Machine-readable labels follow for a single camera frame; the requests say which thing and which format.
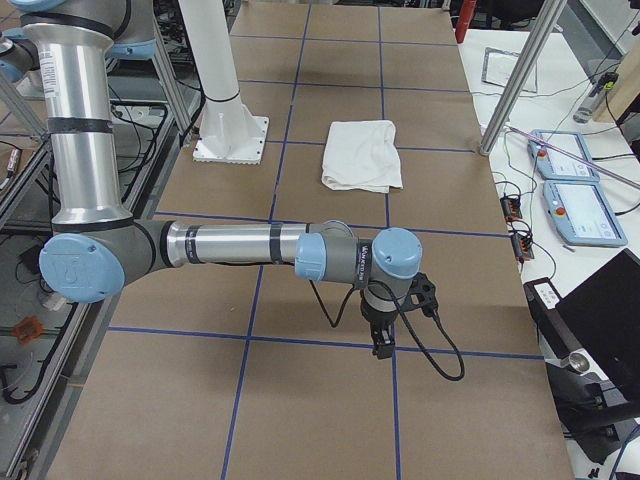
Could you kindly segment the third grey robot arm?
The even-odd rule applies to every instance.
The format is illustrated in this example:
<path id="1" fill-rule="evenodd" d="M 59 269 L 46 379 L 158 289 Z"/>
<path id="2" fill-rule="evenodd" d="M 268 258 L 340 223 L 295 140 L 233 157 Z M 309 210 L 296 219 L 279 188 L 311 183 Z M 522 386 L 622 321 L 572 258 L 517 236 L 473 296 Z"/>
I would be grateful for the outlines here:
<path id="1" fill-rule="evenodd" d="M 38 50 L 22 28 L 1 33 L 1 73 L 24 98 L 44 99 Z"/>

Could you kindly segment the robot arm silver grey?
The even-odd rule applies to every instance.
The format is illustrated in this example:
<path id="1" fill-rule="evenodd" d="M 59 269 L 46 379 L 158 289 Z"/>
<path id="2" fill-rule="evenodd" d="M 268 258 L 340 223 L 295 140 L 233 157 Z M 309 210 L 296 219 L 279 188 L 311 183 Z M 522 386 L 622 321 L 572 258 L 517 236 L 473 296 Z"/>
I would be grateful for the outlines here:
<path id="1" fill-rule="evenodd" d="M 121 200 L 108 57 L 156 52 L 148 1 L 20 1 L 21 26 L 38 54 L 60 209 L 39 255 L 47 284 L 94 303 L 163 268 L 186 264 L 290 265 L 316 283 L 344 283 L 361 297 L 374 355 L 395 348 L 390 328 L 413 310 L 436 318 L 434 285 L 420 272 L 422 245 L 389 228 L 361 239 L 344 223 L 185 225 L 138 220 Z"/>

